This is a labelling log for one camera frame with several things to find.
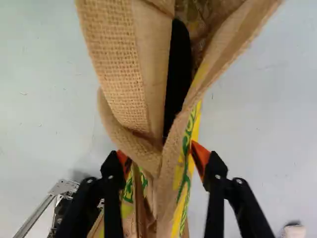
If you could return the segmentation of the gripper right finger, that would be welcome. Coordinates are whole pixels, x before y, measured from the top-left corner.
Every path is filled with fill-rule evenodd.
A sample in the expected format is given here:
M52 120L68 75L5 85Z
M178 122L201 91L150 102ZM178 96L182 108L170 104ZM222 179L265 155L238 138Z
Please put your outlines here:
M215 151L209 151L196 141L190 153L195 162L209 203L204 237L224 237L224 201L233 209L243 238L275 237L253 191L243 178L228 179L228 167Z

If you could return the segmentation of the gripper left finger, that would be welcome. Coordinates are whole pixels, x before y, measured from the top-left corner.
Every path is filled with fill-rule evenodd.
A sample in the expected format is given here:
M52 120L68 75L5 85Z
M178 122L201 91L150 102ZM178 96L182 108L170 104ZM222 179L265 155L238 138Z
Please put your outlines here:
M118 151L112 150L101 166L101 178L81 181L70 205L56 231L57 238L85 238L97 215L97 205L104 200L104 237L122 238L123 225L119 192L125 188L125 172L131 159L123 160Z

